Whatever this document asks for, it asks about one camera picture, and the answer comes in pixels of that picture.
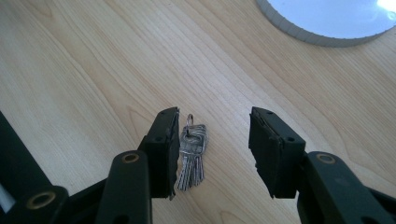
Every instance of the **round white object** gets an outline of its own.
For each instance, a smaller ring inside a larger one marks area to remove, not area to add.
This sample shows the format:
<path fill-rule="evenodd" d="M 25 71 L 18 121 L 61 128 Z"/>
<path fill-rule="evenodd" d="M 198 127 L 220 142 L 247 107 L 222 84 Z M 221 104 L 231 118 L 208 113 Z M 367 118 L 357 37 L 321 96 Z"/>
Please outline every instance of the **round white object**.
<path fill-rule="evenodd" d="M 355 46 L 396 25 L 396 0 L 257 0 L 277 28 L 325 47 Z"/>

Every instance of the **wooden table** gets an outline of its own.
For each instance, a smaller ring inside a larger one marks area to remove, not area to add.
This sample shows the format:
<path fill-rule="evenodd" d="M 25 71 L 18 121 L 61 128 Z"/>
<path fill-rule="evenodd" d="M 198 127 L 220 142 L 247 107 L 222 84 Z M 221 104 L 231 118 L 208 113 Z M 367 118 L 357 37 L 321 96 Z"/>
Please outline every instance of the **wooden table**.
<path fill-rule="evenodd" d="M 254 105 L 396 197 L 396 29 L 328 49 L 277 30 L 255 0 L 0 2 L 0 109 L 70 194 L 178 106 L 210 132 L 206 179 L 153 200 L 154 223 L 298 223 L 296 200 L 271 200 L 256 173 Z"/>

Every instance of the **screw hole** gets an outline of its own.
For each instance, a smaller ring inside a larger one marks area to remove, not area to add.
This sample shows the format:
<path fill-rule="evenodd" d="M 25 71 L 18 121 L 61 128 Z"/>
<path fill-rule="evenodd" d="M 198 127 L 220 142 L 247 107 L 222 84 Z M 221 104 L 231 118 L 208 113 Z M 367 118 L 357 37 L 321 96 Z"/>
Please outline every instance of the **screw hole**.
<path fill-rule="evenodd" d="M 379 222 L 377 222 L 375 219 L 373 219 L 372 217 L 362 217 L 361 221 L 364 224 L 378 224 Z"/>
<path fill-rule="evenodd" d="M 129 217 L 125 215 L 117 216 L 113 220 L 113 224 L 126 224 L 129 222 Z"/>
<path fill-rule="evenodd" d="M 122 157 L 122 162 L 123 163 L 131 163 L 131 162 L 135 162 L 139 160 L 139 155 L 137 154 L 127 154 L 125 156 Z"/>

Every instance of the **wood grain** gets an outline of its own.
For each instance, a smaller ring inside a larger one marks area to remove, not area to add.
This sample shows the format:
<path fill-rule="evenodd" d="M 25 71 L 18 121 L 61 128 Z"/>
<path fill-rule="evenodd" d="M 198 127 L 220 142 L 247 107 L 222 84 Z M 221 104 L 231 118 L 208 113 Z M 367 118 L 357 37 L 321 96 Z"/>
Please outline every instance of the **wood grain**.
<path fill-rule="evenodd" d="M 205 181 L 153 200 L 154 223 L 298 223 L 296 201 L 271 200 L 255 171 L 251 107 L 396 197 L 395 36 L 308 45 L 254 0 L 4 0 L 0 109 L 52 183 L 74 194 L 176 105 L 180 122 L 193 113 L 210 131 Z"/>

